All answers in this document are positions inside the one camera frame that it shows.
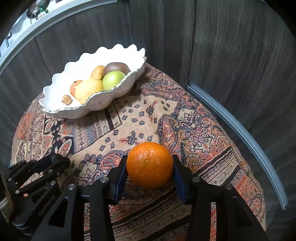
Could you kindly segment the white scalloped bowl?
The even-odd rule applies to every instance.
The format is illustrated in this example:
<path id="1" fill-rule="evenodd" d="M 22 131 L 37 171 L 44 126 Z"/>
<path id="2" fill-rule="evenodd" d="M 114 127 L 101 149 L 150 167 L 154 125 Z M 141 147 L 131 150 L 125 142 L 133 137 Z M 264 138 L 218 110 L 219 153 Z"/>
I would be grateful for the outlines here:
<path id="1" fill-rule="evenodd" d="M 130 91 L 144 72 L 146 60 L 145 48 L 138 50 L 134 44 L 83 53 L 78 61 L 68 62 L 63 72 L 53 75 L 39 104 L 44 112 L 58 118 L 76 119 L 102 110 Z"/>

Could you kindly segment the brown kiwi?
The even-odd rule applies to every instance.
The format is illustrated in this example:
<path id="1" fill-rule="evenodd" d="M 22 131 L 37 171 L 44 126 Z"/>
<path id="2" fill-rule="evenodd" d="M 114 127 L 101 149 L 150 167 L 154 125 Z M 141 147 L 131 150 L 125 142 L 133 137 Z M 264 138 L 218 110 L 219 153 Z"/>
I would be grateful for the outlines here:
<path id="1" fill-rule="evenodd" d="M 130 72 L 130 69 L 125 63 L 122 62 L 112 62 L 105 66 L 103 70 L 103 76 L 107 75 L 107 73 L 112 71 L 120 71 L 127 75 Z"/>

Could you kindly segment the green apple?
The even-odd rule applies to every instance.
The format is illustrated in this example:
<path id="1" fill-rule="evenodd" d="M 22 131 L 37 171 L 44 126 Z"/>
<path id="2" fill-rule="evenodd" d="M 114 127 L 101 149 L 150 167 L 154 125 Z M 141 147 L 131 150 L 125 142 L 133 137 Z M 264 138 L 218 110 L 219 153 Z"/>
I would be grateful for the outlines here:
<path id="1" fill-rule="evenodd" d="M 125 74 L 118 70 L 107 73 L 102 80 L 103 89 L 111 90 L 118 85 L 123 78 L 125 78 Z"/>

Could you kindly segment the yellow mango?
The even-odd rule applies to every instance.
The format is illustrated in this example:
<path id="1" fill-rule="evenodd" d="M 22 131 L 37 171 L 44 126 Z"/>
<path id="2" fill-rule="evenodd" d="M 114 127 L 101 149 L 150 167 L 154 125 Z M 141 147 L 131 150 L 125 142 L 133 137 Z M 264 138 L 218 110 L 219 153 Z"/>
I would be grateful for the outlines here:
<path id="1" fill-rule="evenodd" d="M 90 77 L 102 80 L 103 76 L 104 76 L 104 74 L 103 74 L 104 68 L 105 67 L 103 65 L 99 65 L 99 66 L 95 67 L 93 72 L 91 73 Z"/>

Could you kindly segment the white countertop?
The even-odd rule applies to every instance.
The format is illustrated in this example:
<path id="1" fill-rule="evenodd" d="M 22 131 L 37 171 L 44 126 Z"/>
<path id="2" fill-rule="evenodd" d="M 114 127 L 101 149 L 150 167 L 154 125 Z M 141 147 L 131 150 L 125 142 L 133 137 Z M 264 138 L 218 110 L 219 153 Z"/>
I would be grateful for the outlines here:
<path id="1" fill-rule="evenodd" d="M 1 55 L 1 72 L 5 70 L 13 58 L 35 37 L 56 23 L 82 11 L 96 8 L 117 1 L 61 1 L 53 5 L 46 15 L 28 25 L 13 39 L 6 51 Z"/>

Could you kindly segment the yellow lemon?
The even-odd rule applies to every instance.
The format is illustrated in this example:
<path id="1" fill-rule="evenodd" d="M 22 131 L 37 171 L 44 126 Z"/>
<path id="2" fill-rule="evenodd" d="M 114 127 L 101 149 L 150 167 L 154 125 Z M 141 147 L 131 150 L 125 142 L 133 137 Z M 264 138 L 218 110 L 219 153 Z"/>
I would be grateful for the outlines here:
<path id="1" fill-rule="evenodd" d="M 85 104 L 92 94 L 103 91 L 102 80 L 88 78 L 82 81 L 76 88 L 75 98 L 80 104 Z"/>

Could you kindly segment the small tangerine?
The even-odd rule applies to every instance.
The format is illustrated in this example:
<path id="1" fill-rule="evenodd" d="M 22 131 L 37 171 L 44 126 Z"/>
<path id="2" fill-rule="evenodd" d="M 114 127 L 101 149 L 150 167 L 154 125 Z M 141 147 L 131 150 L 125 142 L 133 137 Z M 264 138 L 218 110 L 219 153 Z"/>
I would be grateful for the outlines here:
<path id="1" fill-rule="evenodd" d="M 77 86 L 82 82 L 82 80 L 77 80 L 74 81 L 71 86 L 70 86 L 70 93 L 73 97 L 75 97 L 75 92 L 76 92 L 76 88 Z"/>

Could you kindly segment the patterned paisley tablecloth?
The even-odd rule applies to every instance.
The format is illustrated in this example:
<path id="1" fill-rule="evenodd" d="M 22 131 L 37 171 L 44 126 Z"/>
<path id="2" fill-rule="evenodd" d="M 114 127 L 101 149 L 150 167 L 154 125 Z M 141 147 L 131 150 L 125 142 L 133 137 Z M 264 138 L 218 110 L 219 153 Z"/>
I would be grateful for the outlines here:
<path id="1" fill-rule="evenodd" d="M 75 120 L 45 114 L 41 97 L 17 126 L 12 165 L 58 153 L 71 160 L 59 183 L 89 185 L 136 145 L 159 143 L 208 183 L 231 183 L 266 230 L 263 189 L 238 148 L 213 114 L 160 70 L 146 64 L 128 94 Z M 191 207 L 172 182 L 145 190 L 127 180 L 122 200 L 109 210 L 115 240 L 185 240 Z"/>

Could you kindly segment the large orange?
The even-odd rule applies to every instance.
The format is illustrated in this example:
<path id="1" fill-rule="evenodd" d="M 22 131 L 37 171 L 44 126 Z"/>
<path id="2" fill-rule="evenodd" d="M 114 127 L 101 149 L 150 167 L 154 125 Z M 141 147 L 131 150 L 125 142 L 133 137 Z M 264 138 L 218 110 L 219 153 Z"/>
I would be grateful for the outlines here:
<path id="1" fill-rule="evenodd" d="M 156 189 L 169 182 L 174 162 L 163 145 L 143 142 L 128 153 L 126 168 L 133 183 L 145 189 Z"/>

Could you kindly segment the small tan longan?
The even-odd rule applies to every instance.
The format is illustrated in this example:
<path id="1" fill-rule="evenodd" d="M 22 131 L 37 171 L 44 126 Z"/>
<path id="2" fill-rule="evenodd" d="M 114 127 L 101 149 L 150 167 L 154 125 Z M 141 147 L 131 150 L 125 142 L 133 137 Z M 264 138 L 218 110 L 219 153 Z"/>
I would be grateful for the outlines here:
<path id="1" fill-rule="evenodd" d="M 69 105 L 69 104 L 71 104 L 71 102 L 72 102 L 72 98 L 69 96 L 69 95 L 64 95 L 63 97 L 62 97 L 62 102 L 63 102 L 63 104 L 65 104 L 65 105 Z"/>

